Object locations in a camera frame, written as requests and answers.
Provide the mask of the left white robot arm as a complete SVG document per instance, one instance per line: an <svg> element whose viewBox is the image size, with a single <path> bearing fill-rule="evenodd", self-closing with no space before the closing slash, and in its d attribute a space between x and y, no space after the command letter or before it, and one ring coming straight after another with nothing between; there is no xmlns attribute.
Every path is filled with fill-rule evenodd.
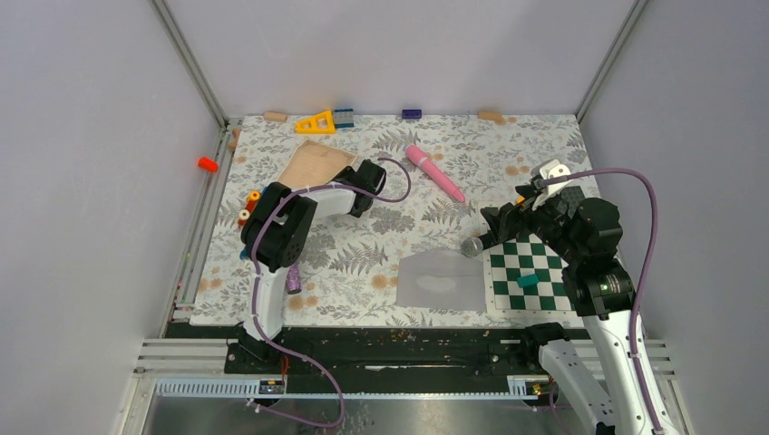
<svg viewBox="0 0 769 435"><path fill-rule="evenodd" d="M271 372L280 364L282 351L269 339L283 329L289 268L301 256L314 220L361 217L384 189L385 180L386 170L365 159L357 169L347 166L320 186L290 188L275 181L266 187L241 231L256 276L238 344L256 370Z"/></svg>

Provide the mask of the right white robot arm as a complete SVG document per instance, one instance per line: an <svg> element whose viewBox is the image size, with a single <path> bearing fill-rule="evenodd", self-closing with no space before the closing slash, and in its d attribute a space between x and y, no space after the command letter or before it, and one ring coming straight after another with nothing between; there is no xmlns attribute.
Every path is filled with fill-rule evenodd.
<svg viewBox="0 0 769 435"><path fill-rule="evenodd" d="M617 258L617 207L584 198L580 188L566 188L540 205L535 201L481 208L489 229L482 245L535 236L564 262L565 293L593 342L604 380L595 379L558 323L525 328L521 364L551 377L587 434L677 434L633 312L636 288Z"/></svg>

